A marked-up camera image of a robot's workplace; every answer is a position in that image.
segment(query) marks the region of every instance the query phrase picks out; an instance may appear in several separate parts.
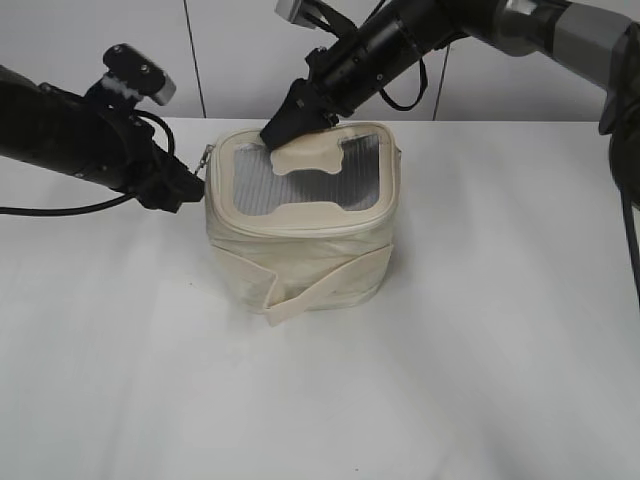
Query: cable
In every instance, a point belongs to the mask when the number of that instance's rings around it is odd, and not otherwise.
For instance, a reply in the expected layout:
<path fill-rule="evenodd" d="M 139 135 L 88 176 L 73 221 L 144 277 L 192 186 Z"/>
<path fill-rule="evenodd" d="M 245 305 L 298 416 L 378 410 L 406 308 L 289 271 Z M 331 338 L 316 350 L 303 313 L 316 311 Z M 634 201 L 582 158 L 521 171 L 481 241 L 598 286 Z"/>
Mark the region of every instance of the cable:
<path fill-rule="evenodd" d="M 108 202 L 98 203 L 96 205 L 89 205 L 87 207 L 78 208 L 61 208 L 53 210 L 41 210 L 34 208 L 11 208 L 0 207 L 0 215 L 13 215 L 18 217 L 74 217 L 77 215 L 86 215 L 89 213 L 96 213 L 108 208 L 117 207 L 129 200 L 134 199 L 136 196 L 134 193 L 127 193 L 121 197 L 109 200 Z"/>
<path fill-rule="evenodd" d="M 375 6 L 375 8 L 373 9 L 373 11 L 369 14 L 367 19 L 365 20 L 365 23 L 371 20 L 373 17 L 375 17 L 378 13 L 380 13 L 380 10 L 382 10 L 382 7 L 384 7 L 385 3 L 387 3 L 387 0 L 380 0 L 378 4 Z M 419 63 L 420 63 L 420 91 L 418 92 L 418 98 L 414 103 L 407 106 L 399 105 L 389 96 L 389 94 L 384 88 L 380 90 L 380 96 L 385 101 L 385 103 L 389 105 L 391 108 L 393 108 L 394 110 L 397 110 L 398 112 L 410 112 L 411 110 L 416 108 L 424 98 L 424 94 L 426 93 L 427 88 L 429 88 L 429 76 L 427 75 L 427 65 L 424 63 L 423 58 L 420 59 Z"/>
<path fill-rule="evenodd" d="M 167 135 L 167 153 L 169 153 L 170 157 L 175 156 L 176 154 L 176 137 L 173 135 L 171 131 L 171 127 L 167 125 L 167 122 L 162 120 L 159 116 L 154 115 L 153 113 L 143 112 L 142 110 L 134 110 L 135 113 L 140 118 L 146 118 L 147 120 L 151 120 L 156 123 L 164 133 Z"/>
<path fill-rule="evenodd" d="M 629 246 L 629 256 L 631 257 L 631 269 L 633 279 L 636 284 L 638 301 L 640 302 L 640 246 L 638 245 L 638 234 L 636 222 L 633 216 L 633 202 L 625 187 L 621 188 L 622 216 L 624 217 L 624 228 L 627 233 L 627 244 Z"/>
<path fill-rule="evenodd" d="M 380 0 L 378 2 L 378 5 L 376 5 L 376 8 L 373 9 L 373 12 L 371 12 L 369 14 L 369 16 L 367 17 L 367 21 L 371 20 L 373 17 L 375 17 L 380 10 L 382 10 L 382 7 L 384 7 L 384 4 L 387 3 L 387 0 Z"/>
<path fill-rule="evenodd" d="M 156 123 L 167 135 L 167 150 L 170 157 L 173 157 L 176 153 L 176 139 L 171 131 L 171 128 L 167 123 L 157 115 L 149 112 L 143 112 L 141 110 L 134 110 L 134 113 L 140 118 L 146 118 Z M 161 164 L 157 155 L 153 155 L 153 159 L 156 162 L 156 166 L 160 170 L 160 173 L 164 175 L 165 166 Z M 96 213 L 109 208 L 122 205 L 129 200 L 136 198 L 134 193 L 127 193 L 121 197 L 114 198 L 107 202 L 98 203 L 96 205 L 88 205 L 86 207 L 77 208 L 60 208 L 60 209 L 35 209 L 35 208 L 13 208 L 13 207 L 0 207 L 0 215 L 11 215 L 19 217 L 74 217 L 78 215 L 87 215 L 89 213 Z"/>
<path fill-rule="evenodd" d="M 640 52 L 638 45 L 639 29 L 637 25 L 633 25 L 629 29 L 629 43 L 624 54 L 622 70 L 618 85 L 618 107 L 616 118 L 616 129 L 624 129 L 627 119 L 633 115 L 633 110 L 638 102 L 632 102 L 631 105 L 624 106 L 624 89 L 625 82 L 628 80 L 629 70 L 631 68 L 631 60 L 633 55 Z M 633 214 L 633 200 L 629 191 L 627 182 L 619 182 L 620 198 L 622 203 L 622 216 L 624 219 L 625 233 L 627 235 L 627 245 L 629 247 L 629 257 L 631 259 L 631 270 L 633 271 L 633 279 L 636 287 L 636 294 L 640 304 L 640 246 L 638 245 L 638 234 L 636 230 L 636 222 Z"/>
<path fill-rule="evenodd" d="M 311 22 L 312 24 L 314 24 L 316 27 L 320 28 L 321 30 L 324 30 L 325 32 L 330 33 L 331 35 L 335 35 L 336 37 L 339 37 L 338 36 L 338 32 L 336 32 L 331 25 L 329 25 L 328 23 L 323 22 L 322 20 L 317 18 L 315 15 L 312 15 L 310 13 L 305 13 L 303 15 L 303 18 L 306 21 Z"/>
<path fill-rule="evenodd" d="M 442 100 L 442 90 L 444 88 L 444 79 L 447 75 L 447 67 L 449 65 L 449 56 L 451 55 L 451 45 L 447 45 L 447 53 L 444 56 L 444 64 L 442 65 L 442 75 L 440 75 L 440 86 L 438 87 L 438 96 L 436 97 L 436 106 L 433 109 L 433 121 L 438 120 L 438 112 L 440 111 L 440 100 Z"/>

